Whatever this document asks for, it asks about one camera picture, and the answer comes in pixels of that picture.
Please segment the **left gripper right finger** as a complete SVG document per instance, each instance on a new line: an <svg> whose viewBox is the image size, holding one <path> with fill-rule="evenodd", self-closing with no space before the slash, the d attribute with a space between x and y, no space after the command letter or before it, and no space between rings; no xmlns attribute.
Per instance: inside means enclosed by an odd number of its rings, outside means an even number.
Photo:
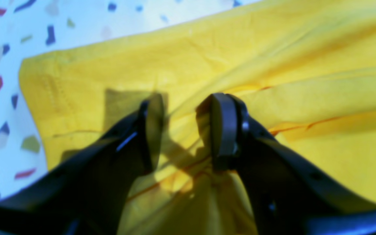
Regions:
<svg viewBox="0 0 376 235"><path fill-rule="evenodd" d="M260 235L376 235L376 204L277 141L234 95L210 95L215 171L235 170Z"/></svg>

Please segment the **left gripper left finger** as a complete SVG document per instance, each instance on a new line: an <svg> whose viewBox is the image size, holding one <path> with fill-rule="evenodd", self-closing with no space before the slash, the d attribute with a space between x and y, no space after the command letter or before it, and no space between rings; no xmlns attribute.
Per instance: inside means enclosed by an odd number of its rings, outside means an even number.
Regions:
<svg viewBox="0 0 376 235"><path fill-rule="evenodd" d="M46 176L0 200L0 235L115 235L138 177L155 171L165 105L153 94Z"/></svg>

